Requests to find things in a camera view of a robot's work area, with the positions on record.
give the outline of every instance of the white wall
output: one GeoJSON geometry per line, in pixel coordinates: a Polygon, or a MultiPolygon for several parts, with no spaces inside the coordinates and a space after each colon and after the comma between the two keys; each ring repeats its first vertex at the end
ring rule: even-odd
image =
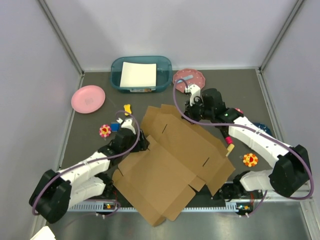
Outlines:
{"type": "Polygon", "coordinates": [[[320,1],[305,1],[264,76],[285,138],[307,148],[320,208],[320,1]]]}
{"type": "Polygon", "coordinates": [[[0,7],[0,239],[28,239],[29,198],[58,163],[79,74],[35,0],[0,7]]]}
{"type": "Polygon", "coordinates": [[[174,68],[260,66],[297,0],[46,0],[81,67],[164,55],[174,68]]]}

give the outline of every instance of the brown cardboard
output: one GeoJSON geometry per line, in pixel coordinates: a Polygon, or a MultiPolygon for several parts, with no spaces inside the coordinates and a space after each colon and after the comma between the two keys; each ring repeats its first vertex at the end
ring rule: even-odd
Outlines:
{"type": "Polygon", "coordinates": [[[150,142],[114,172],[114,186],[152,226],[174,221],[206,184],[214,195],[234,171],[222,142],[174,106],[149,106],[141,128],[150,142]]]}

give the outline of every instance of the teal plastic bin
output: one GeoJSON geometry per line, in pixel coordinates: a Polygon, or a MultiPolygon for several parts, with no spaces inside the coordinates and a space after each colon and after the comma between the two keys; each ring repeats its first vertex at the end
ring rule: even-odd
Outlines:
{"type": "Polygon", "coordinates": [[[171,61],[165,56],[126,56],[115,60],[111,65],[110,83],[122,93],[159,93],[172,82],[173,72],[171,61]],[[156,86],[150,87],[120,87],[123,63],[156,64],[156,86]]]}

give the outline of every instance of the gray table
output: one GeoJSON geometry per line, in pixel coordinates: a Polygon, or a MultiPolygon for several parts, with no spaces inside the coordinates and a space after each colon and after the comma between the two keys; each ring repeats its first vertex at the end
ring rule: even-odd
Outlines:
{"type": "MultiPolygon", "coordinates": [[[[204,70],[202,73],[206,78],[205,89],[218,89],[227,107],[239,108],[252,122],[264,123],[271,128],[271,121],[254,69],[204,70]]],[[[123,94],[111,87],[108,72],[86,73],[82,86],[87,85],[97,85],[103,88],[106,101],[94,113],[75,113],[62,168],[70,167],[86,159],[110,141],[111,137],[108,137],[106,141],[100,137],[99,128],[103,124],[114,122],[116,120],[115,113],[118,110],[123,110],[125,104],[131,104],[132,113],[138,122],[141,122],[148,106],[160,107],[161,104],[174,104],[172,85],[160,93],[123,94]]],[[[179,107],[184,110],[184,104],[188,97],[177,92],[177,100],[179,107]]],[[[206,129],[224,142],[218,129],[215,127],[206,127],[206,129]]],[[[248,168],[242,162],[242,158],[244,154],[251,153],[252,150],[236,139],[234,144],[235,149],[229,155],[229,159],[236,170],[230,176],[230,180],[235,175],[249,169],[260,171],[270,168],[259,155],[257,155],[259,157],[258,165],[248,168]]]]}
{"type": "MultiPolygon", "coordinates": [[[[206,70],[205,88],[217,88],[228,107],[240,108],[252,122],[271,126],[266,104],[258,83],[255,70],[206,70]]],[[[115,112],[131,104],[132,113],[141,122],[147,106],[160,107],[161,104],[173,104],[172,86],[162,93],[121,94],[109,83],[108,73],[86,73],[83,86],[97,85],[104,89],[106,102],[101,109],[92,114],[75,113],[70,136],[67,142],[62,167],[66,168],[86,159],[99,147],[108,143],[99,136],[103,124],[113,122],[115,112]]],[[[178,94],[181,108],[188,99],[178,94]]],[[[214,127],[208,127],[214,136],[222,137],[214,127]]],[[[242,156],[251,150],[235,140],[235,150],[229,159],[236,170],[230,177],[248,170],[242,162],[242,156]]],[[[260,171],[269,165],[259,158],[257,166],[251,170],[260,171]]],[[[238,239],[238,240],[307,240],[310,234],[298,202],[264,203],[257,213],[249,219],[238,219],[223,213],[182,213],[174,222],[165,221],[157,227],[151,227],[138,213],[117,213],[102,220],[83,213],[68,212],[50,228],[57,240],[194,240],[194,239],[238,239]]]]}

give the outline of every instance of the gray floor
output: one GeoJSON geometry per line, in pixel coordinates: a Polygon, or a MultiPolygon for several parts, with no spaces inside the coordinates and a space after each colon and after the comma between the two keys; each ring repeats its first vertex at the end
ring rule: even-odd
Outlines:
{"type": "MultiPolygon", "coordinates": [[[[255,70],[205,70],[202,73],[206,78],[205,88],[217,88],[227,107],[240,108],[252,122],[264,123],[271,127],[255,70]]],[[[105,141],[99,136],[99,128],[103,124],[115,121],[116,111],[122,110],[124,104],[131,104],[132,113],[139,122],[148,106],[173,105],[172,86],[161,93],[122,94],[111,87],[109,74],[106,72],[86,73],[83,86],[87,85],[102,87],[106,93],[106,101],[94,113],[75,113],[62,168],[86,159],[109,142],[111,137],[105,141]]],[[[177,99],[183,109],[188,97],[179,93],[177,99]]],[[[214,127],[207,130],[222,139],[220,132],[214,127]]],[[[229,159],[236,171],[230,176],[230,180],[236,174],[248,170],[242,163],[242,157],[251,152],[241,142],[235,140],[234,143],[235,149],[229,159]]],[[[260,171],[268,168],[267,162],[260,157],[258,165],[251,170],[260,171]]],[[[167,220],[160,226],[151,227],[138,213],[118,213],[105,221],[94,216],[82,217],[64,229],[67,223],[79,215],[81,213],[67,213],[62,220],[50,226],[57,240],[309,239],[298,202],[265,203],[250,219],[227,217],[222,213],[182,213],[175,222],[167,220]]]]}

